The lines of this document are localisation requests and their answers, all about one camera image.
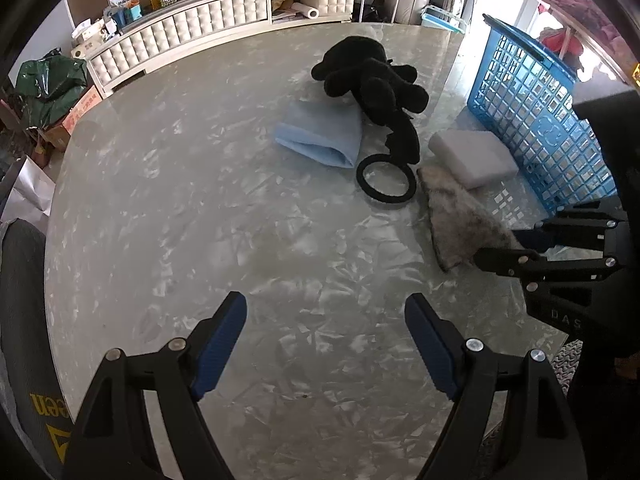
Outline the pink clothes pile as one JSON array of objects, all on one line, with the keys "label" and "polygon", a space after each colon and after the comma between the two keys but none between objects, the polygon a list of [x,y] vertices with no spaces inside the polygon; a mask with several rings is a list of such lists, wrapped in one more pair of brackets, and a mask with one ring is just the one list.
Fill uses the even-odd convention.
[{"label": "pink clothes pile", "polygon": [[544,0],[561,9],[590,32],[606,39],[612,39],[617,29],[592,0]]}]

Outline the white foam sponge block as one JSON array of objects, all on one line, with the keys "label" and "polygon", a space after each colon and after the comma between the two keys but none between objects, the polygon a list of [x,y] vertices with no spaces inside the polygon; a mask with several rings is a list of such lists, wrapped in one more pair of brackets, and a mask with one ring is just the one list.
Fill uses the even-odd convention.
[{"label": "white foam sponge block", "polygon": [[511,152],[490,131],[441,131],[431,136],[428,148],[467,190],[518,174]]}]

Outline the white tufted TV cabinet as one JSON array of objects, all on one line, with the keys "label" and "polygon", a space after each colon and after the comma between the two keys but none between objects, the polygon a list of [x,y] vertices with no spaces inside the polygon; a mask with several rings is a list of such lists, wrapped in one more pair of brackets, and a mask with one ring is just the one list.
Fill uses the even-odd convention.
[{"label": "white tufted TV cabinet", "polygon": [[352,20],[355,0],[300,0],[320,16],[294,11],[276,18],[272,0],[182,0],[127,26],[87,58],[87,70],[102,98],[125,81],[186,56],[275,30]]}]

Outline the blue white plastic bin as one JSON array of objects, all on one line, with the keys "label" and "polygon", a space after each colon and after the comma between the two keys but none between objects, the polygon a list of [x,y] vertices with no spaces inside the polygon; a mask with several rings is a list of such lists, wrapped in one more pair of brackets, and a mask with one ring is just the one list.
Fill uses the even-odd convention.
[{"label": "blue white plastic bin", "polygon": [[449,11],[428,4],[421,10],[421,25],[427,28],[446,30],[464,35],[468,28],[468,23],[460,16]]}]

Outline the grey patterned cushion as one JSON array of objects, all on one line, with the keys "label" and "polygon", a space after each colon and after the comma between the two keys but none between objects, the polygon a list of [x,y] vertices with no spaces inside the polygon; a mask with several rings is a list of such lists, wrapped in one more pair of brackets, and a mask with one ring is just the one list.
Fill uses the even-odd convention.
[{"label": "grey patterned cushion", "polygon": [[565,344],[556,352],[556,355],[551,361],[552,370],[564,394],[568,393],[570,383],[579,365],[581,354],[582,341],[571,339],[565,341]]}]

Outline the wooden clothes rack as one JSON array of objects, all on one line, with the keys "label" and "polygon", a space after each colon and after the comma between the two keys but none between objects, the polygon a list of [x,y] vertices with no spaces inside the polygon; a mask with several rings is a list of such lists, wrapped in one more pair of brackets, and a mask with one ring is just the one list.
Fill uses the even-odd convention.
[{"label": "wooden clothes rack", "polygon": [[639,62],[611,20],[592,0],[537,0],[565,28],[582,37],[610,70],[639,87]]}]

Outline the blue plastic laundry basket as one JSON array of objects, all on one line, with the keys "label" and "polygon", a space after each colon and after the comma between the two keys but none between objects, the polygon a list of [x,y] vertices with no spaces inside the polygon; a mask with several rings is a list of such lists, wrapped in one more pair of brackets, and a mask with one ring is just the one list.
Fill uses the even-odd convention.
[{"label": "blue plastic laundry basket", "polygon": [[573,110],[577,76],[526,32],[483,18],[490,33],[468,99],[471,113],[509,149],[550,214],[614,195],[596,135]]}]

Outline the grey fuzzy cloth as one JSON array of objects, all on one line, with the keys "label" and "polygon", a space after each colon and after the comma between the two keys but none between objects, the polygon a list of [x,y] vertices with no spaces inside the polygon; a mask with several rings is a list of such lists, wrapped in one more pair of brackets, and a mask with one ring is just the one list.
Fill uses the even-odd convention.
[{"label": "grey fuzzy cloth", "polygon": [[426,197],[434,253],[444,272],[471,262],[480,249],[522,249],[512,231],[447,169],[425,165],[416,175]]}]

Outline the light blue cloth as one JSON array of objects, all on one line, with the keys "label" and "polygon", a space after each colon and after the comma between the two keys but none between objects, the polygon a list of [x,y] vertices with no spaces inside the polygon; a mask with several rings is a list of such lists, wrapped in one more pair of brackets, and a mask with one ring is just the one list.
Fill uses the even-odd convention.
[{"label": "light blue cloth", "polygon": [[277,144],[324,166],[354,168],[362,140],[360,108],[357,104],[295,101],[272,136]]}]

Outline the paper towel roll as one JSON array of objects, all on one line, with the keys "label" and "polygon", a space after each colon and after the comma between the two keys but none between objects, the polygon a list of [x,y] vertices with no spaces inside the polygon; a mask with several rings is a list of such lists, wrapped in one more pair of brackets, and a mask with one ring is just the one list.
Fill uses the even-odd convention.
[{"label": "paper towel roll", "polygon": [[296,14],[300,14],[304,18],[309,18],[310,20],[315,20],[320,16],[319,10],[314,6],[307,6],[300,2],[294,2],[291,6],[291,10]]}]

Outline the black plush toy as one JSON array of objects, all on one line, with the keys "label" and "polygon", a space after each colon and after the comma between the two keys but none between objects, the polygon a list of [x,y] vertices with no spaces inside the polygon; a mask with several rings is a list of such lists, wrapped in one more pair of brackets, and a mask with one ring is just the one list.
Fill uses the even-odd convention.
[{"label": "black plush toy", "polygon": [[390,129],[385,146],[398,162],[416,165],[421,149],[410,116],[427,108],[430,96],[416,83],[411,65],[395,65],[378,40],[348,36],[323,55],[311,69],[330,98],[350,93],[372,124]]}]

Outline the cardboard box red print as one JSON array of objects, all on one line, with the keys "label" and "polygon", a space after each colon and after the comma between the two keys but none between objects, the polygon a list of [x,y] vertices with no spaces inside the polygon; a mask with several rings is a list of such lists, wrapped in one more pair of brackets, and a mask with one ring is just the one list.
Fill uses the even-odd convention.
[{"label": "cardboard box red print", "polygon": [[91,86],[62,119],[44,130],[39,130],[38,136],[43,142],[51,144],[56,150],[64,153],[80,118],[101,102],[102,96],[99,90],[96,86]]}]

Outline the black chair with yellow print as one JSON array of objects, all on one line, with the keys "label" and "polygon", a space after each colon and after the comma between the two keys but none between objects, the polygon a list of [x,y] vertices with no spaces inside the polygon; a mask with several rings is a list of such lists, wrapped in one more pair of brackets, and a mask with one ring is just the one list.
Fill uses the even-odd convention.
[{"label": "black chair with yellow print", "polygon": [[73,421],[53,364],[44,307],[46,237],[1,225],[1,477],[59,479]]}]

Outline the green plastic bag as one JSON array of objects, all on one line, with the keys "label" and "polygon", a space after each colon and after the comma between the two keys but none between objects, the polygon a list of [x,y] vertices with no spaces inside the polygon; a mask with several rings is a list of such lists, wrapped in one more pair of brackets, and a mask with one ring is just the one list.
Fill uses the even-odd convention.
[{"label": "green plastic bag", "polygon": [[22,124],[46,130],[63,119],[89,87],[87,63],[53,49],[39,60],[25,61],[16,78]]}]

